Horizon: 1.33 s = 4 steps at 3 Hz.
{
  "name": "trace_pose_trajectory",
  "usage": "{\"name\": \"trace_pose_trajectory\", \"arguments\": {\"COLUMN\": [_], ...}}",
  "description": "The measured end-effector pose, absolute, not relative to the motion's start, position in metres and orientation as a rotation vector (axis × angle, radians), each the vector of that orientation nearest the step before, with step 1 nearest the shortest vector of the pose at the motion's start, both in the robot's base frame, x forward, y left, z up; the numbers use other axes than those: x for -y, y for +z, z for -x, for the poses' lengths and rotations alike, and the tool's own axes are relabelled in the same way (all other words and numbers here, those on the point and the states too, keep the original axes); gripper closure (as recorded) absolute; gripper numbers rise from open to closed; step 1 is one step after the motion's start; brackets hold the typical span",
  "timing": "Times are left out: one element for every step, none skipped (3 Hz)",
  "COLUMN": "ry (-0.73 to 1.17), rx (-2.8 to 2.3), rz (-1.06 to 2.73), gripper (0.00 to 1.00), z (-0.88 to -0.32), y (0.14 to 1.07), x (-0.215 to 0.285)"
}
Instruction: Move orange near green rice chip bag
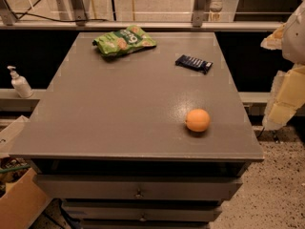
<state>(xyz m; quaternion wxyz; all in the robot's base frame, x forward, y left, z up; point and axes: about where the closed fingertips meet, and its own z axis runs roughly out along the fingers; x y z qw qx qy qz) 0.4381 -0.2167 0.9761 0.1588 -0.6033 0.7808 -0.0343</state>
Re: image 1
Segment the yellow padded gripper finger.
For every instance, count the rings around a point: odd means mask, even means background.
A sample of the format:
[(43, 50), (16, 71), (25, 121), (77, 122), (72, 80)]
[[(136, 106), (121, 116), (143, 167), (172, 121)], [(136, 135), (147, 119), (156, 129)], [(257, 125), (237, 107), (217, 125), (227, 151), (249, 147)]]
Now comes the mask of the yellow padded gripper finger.
[(260, 46), (267, 50), (281, 50), (282, 49), (282, 38), (285, 25), (282, 24), (272, 34), (264, 38)]
[(281, 129), (304, 104), (305, 66), (294, 64), (286, 73), (278, 71), (265, 108), (263, 127), (267, 131)]

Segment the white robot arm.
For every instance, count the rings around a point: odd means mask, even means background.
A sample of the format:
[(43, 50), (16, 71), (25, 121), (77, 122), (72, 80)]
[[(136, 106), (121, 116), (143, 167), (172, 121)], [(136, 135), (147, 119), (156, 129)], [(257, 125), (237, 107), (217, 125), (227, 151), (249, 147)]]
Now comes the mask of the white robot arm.
[(260, 46), (281, 50), (283, 58), (294, 63), (286, 73), (276, 73), (264, 112), (263, 127), (275, 131), (284, 127), (305, 104), (305, 1)]

